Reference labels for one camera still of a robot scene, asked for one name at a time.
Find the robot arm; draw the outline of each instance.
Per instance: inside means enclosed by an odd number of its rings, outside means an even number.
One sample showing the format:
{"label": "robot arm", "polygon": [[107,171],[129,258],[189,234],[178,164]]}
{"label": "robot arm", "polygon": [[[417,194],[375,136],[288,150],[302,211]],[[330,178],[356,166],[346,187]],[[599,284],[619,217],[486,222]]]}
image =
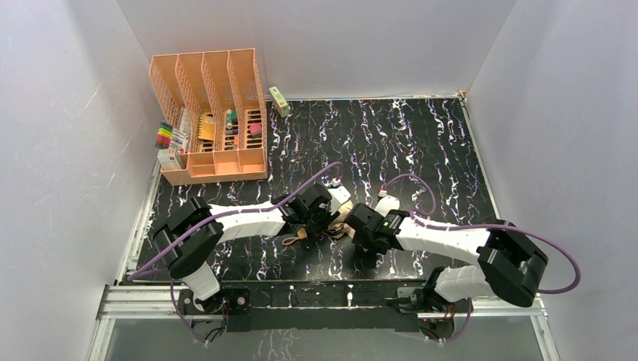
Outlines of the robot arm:
{"label": "robot arm", "polygon": [[221,301],[214,296],[222,287],[206,259],[217,244],[255,235],[271,237],[296,233],[301,228],[305,228],[309,238],[316,237],[339,216],[339,208],[349,201],[350,193],[343,186],[326,188],[314,184],[279,208],[247,211],[268,208],[285,197],[261,205],[235,207],[208,205],[201,197],[189,199],[153,234],[153,243],[158,251],[168,247],[187,229],[211,214],[228,211],[238,213],[216,218],[164,256],[162,260],[170,277],[182,280],[193,291],[204,310],[214,309]]}
{"label": "robot arm", "polygon": [[392,248],[425,250],[469,264],[436,269],[425,287],[410,295],[410,308],[438,308],[477,296],[498,296],[521,307],[532,305],[548,260],[529,238],[499,229],[445,232],[428,226],[455,225],[420,220],[422,226],[406,211],[385,213],[357,204],[345,219],[356,231],[353,242],[376,253]]}

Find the black marble table surface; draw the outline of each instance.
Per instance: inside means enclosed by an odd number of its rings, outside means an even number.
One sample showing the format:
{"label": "black marble table surface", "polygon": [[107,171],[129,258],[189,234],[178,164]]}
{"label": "black marble table surface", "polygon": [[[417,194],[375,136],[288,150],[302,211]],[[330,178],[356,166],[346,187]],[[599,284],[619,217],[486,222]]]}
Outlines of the black marble table surface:
{"label": "black marble table surface", "polygon": [[[269,107],[268,178],[172,187],[162,177],[139,265],[156,254],[148,234],[189,197],[211,204],[249,205],[295,190],[329,162],[343,162],[353,201],[371,203],[384,181],[401,173],[424,179],[436,196],[433,220],[491,223],[496,217],[458,99],[379,99],[291,102],[282,119]],[[403,180],[388,190],[403,209],[432,207],[427,191]],[[370,256],[349,237],[338,241],[243,238],[219,244],[208,263],[222,281],[423,278],[455,260],[428,252],[391,250]],[[157,275],[151,281],[167,281]]]}

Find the glass panel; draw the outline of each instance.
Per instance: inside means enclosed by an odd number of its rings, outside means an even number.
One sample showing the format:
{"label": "glass panel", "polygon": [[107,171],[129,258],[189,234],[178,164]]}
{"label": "glass panel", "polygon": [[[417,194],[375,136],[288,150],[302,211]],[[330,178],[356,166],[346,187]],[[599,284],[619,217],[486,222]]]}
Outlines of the glass panel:
{"label": "glass panel", "polygon": [[[457,318],[457,327],[462,319]],[[226,333],[204,348],[179,320],[117,320],[106,360],[542,360],[529,317],[476,317],[443,347],[389,329],[276,329]]]}

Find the white enclosure panel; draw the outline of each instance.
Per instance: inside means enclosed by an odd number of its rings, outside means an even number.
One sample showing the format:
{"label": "white enclosure panel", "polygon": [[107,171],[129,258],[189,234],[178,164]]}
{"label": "white enclosure panel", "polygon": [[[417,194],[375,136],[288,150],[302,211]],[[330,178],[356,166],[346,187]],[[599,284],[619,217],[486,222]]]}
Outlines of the white enclosure panel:
{"label": "white enclosure panel", "polygon": [[86,359],[162,119],[115,0],[0,5],[0,359]]}
{"label": "white enclosure panel", "polygon": [[[635,1],[519,0],[468,94],[502,217],[581,263],[577,289],[543,297],[565,360],[638,353],[637,59]],[[567,285],[547,252],[542,288]]]}
{"label": "white enclosure panel", "polygon": [[515,0],[119,0],[146,55],[257,48],[263,85],[335,98],[468,89]]}

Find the orange desk organizer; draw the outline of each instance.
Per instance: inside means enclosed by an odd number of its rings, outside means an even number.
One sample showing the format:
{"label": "orange desk organizer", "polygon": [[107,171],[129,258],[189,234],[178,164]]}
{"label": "orange desk organizer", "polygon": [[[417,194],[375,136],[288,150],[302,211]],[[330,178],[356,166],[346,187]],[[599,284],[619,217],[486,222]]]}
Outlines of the orange desk organizer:
{"label": "orange desk organizer", "polygon": [[[182,109],[190,118],[189,153],[185,169],[161,170],[173,186],[266,178],[266,103],[257,70],[255,49],[209,51],[154,56],[150,80],[168,124],[180,128]],[[237,135],[226,135],[226,110],[236,109]],[[200,141],[202,115],[215,121],[215,142]],[[245,131],[262,126],[261,142]],[[224,150],[226,137],[237,137],[236,150]]]}

